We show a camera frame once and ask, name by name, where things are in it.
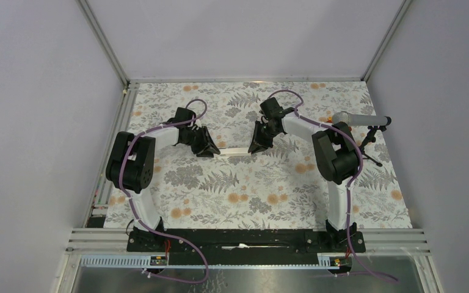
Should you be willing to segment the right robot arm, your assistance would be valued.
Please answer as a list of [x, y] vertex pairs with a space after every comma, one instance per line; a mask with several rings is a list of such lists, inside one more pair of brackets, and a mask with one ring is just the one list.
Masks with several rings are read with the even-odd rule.
[[300, 116], [292, 107], [284, 108], [275, 98], [260, 104], [263, 121], [255, 122], [248, 153], [273, 147], [279, 134], [291, 134], [309, 142], [316, 166], [327, 181], [329, 210], [327, 214], [327, 246], [341, 251], [350, 243], [355, 225], [351, 219], [352, 183], [362, 170], [363, 158], [345, 123], [319, 126]]

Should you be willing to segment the white remote control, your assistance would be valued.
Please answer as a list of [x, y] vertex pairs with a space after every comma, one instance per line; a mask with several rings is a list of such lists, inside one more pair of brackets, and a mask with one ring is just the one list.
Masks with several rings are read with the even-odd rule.
[[238, 157], [238, 156], [250, 156], [248, 148], [224, 148], [220, 149], [220, 156], [224, 157]]

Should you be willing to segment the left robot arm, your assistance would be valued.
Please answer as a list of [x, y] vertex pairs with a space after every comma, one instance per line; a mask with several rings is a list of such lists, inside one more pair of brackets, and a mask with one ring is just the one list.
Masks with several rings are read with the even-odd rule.
[[175, 116], [140, 134], [120, 131], [115, 136], [106, 166], [106, 179], [125, 195], [134, 215], [134, 226], [144, 230], [142, 243], [151, 251], [159, 250], [165, 235], [157, 229], [161, 216], [155, 208], [149, 185], [155, 175], [156, 153], [179, 144], [189, 146], [198, 157], [214, 157], [220, 150], [206, 126], [198, 124], [204, 113], [179, 107]]

